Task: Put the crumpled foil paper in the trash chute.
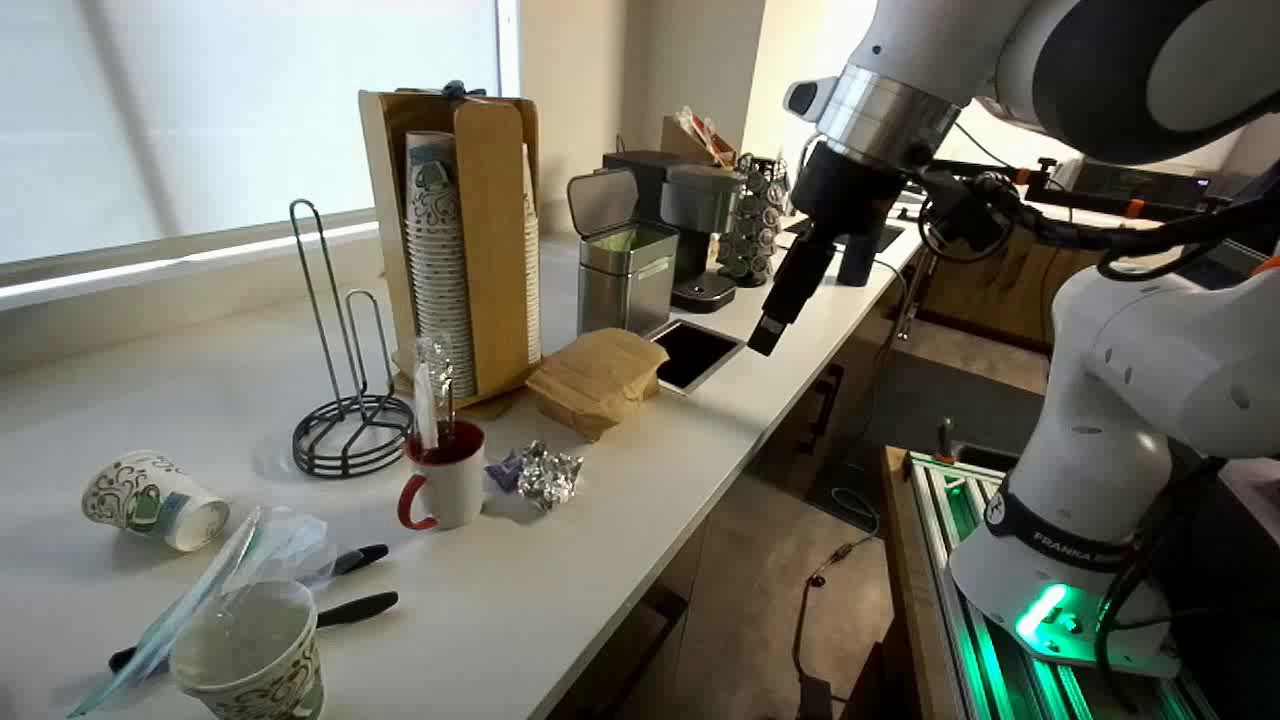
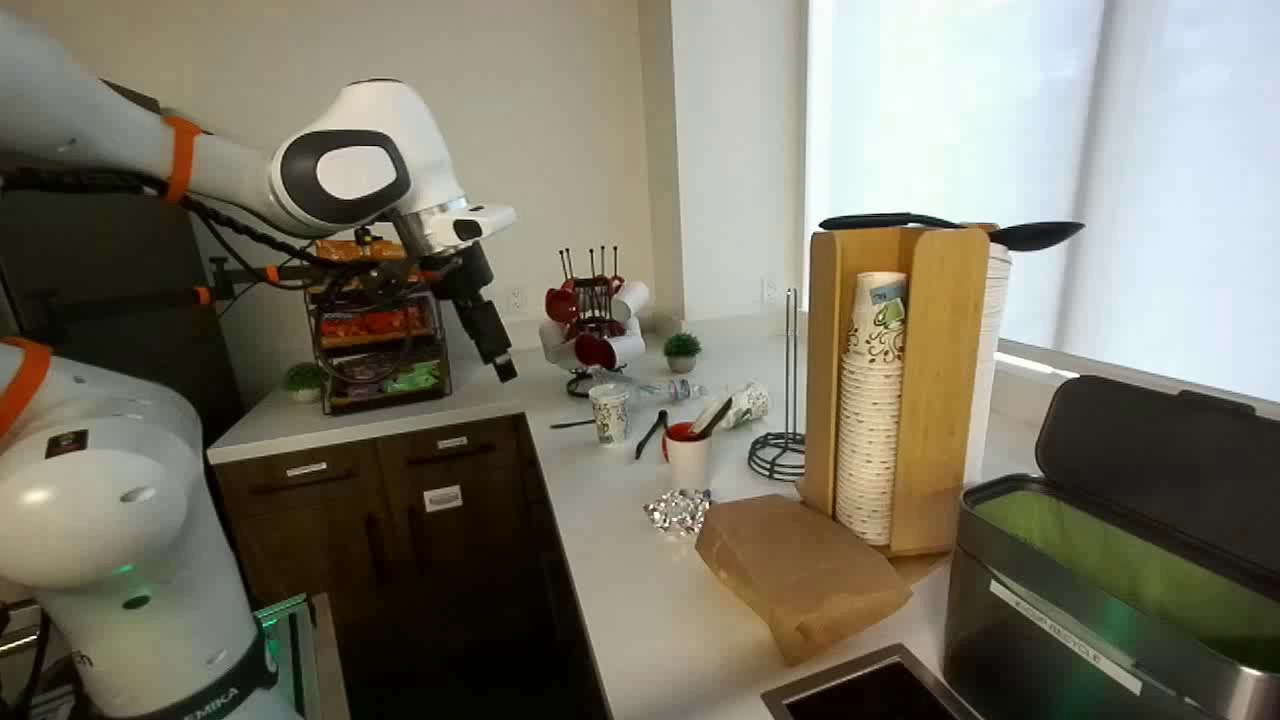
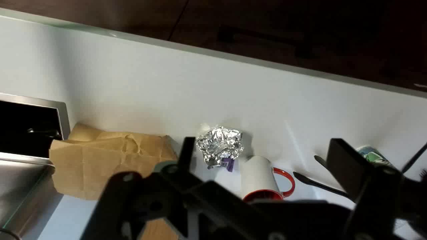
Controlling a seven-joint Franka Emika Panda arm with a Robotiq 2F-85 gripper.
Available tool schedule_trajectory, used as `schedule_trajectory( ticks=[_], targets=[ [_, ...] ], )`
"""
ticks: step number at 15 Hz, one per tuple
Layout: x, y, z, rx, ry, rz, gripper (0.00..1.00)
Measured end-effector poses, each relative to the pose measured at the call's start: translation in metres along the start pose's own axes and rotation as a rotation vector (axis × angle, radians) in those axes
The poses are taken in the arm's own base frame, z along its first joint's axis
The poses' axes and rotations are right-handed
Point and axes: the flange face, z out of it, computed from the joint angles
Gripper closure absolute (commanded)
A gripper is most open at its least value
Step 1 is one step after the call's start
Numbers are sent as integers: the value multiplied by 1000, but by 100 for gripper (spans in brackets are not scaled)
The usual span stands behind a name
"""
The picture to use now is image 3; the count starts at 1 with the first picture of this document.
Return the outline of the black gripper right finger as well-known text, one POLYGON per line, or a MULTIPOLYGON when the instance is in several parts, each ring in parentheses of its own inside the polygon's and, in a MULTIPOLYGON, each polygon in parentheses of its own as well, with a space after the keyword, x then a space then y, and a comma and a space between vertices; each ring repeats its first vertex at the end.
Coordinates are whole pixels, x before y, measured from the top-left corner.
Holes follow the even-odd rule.
POLYGON ((395 221, 427 235, 427 185, 390 165, 370 163, 343 139, 331 139, 323 167, 355 203, 344 227, 350 240, 392 240, 395 221))

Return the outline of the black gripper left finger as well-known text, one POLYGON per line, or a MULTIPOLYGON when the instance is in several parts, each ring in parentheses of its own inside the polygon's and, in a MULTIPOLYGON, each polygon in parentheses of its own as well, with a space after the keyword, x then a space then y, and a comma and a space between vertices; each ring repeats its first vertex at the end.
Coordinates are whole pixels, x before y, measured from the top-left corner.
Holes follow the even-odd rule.
POLYGON ((148 223, 164 221, 184 240, 202 240, 199 213, 187 194, 202 182, 190 173, 195 139, 186 138, 176 162, 159 163, 155 171, 119 173, 107 183, 82 234, 82 240, 139 240, 148 223))

